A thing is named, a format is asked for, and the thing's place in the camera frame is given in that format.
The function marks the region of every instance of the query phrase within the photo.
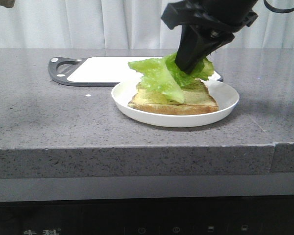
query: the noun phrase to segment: green lettuce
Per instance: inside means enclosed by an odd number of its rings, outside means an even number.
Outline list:
[[[181,71],[175,64],[176,53],[162,57],[128,62],[128,66],[143,74],[141,86],[147,91],[158,91],[167,99],[184,102],[182,88],[191,85],[196,78],[207,80],[214,72],[213,64],[200,60],[190,74]]]

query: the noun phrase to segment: black robotic arm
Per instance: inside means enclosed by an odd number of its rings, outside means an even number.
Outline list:
[[[234,39],[235,32],[251,26],[258,15],[252,10],[257,0],[183,0],[169,3],[161,19],[173,29],[182,25],[182,36],[175,63],[190,73],[198,60]],[[264,0],[265,6],[277,13],[278,9]]]

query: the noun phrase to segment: round plate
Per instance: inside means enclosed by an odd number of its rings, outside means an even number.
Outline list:
[[[111,92],[118,109],[128,117],[151,125],[164,127],[196,127],[219,121],[228,116],[239,101],[239,94],[231,86],[216,80],[204,81],[210,95],[216,100],[219,111],[200,115],[163,115],[128,107],[136,94],[140,79],[129,79],[116,85]]]

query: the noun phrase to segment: toasted bread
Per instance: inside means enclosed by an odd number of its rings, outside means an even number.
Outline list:
[[[196,80],[182,91],[184,103],[180,104],[168,100],[159,92],[148,92],[139,83],[137,93],[128,105],[137,110],[166,115],[197,115],[218,111],[217,102],[209,95],[207,87],[200,80]]]

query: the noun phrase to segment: gray countertop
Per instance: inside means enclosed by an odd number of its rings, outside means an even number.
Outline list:
[[[117,109],[112,87],[60,85],[47,70],[54,56],[171,52],[0,49],[0,178],[294,172],[294,49],[213,53],[240,102],[225,119],[193,128],[137,122]]]

